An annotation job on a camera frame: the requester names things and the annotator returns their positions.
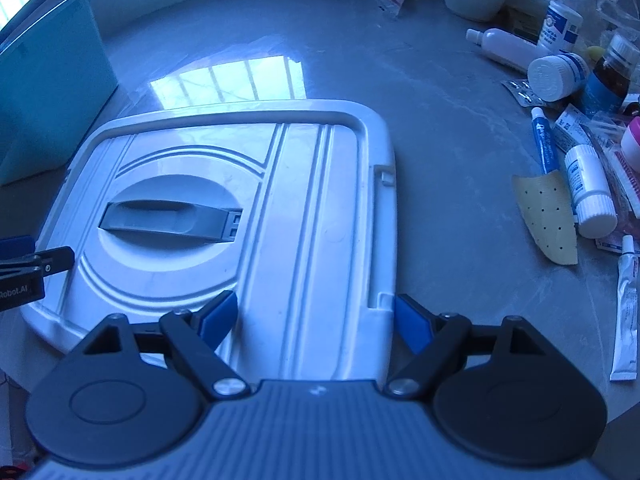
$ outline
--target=gray handle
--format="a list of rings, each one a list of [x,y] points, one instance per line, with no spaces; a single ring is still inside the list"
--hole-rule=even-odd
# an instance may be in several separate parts
[[[207,242],[232,242],[236,238],[241,209],[218,209],[172,200],[112,202],[100,227],[106,231],[155,233]]]

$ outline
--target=gray marble tabletop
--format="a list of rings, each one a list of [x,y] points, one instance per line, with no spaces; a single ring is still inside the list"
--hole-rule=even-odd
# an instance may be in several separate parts
[[[525,316],[600,389],[614,418],[640,399],[635,383],[609,382],[616,256],[581,239],[578,266],[561,267],[531,240],[511,189],[512,175],[540,171],[530,115],[500,84],[518,75],[465,41],[469,27],[479,25],[442,0],[408,0],[396,20],[372,0],[191,0],[107,38],[120,87],[97,124],[220,100],[202,85],[172,87],[175,71],[287,58],[295,70],[285,94],[360,102],[388,124],[398,292],[476,323]],[[220,90],[225,100],[252,98],[229,81]],[[37,235],[62,177],[54,171],[0,189],[0,236]],[[1,369],[29,389],[58,358],[18,311],[4,313]]]

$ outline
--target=screw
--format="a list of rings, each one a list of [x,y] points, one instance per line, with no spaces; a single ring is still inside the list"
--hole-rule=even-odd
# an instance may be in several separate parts
[[[388,389],[394,395],[404,396],[417,392],[420,384],[413,379],[396,379],[389,383]]]
[[[220,379],[213,384],[213,389],[217,394],[223,396],[237,395],[244,391],[246,384],[244,381],[236,378]]]

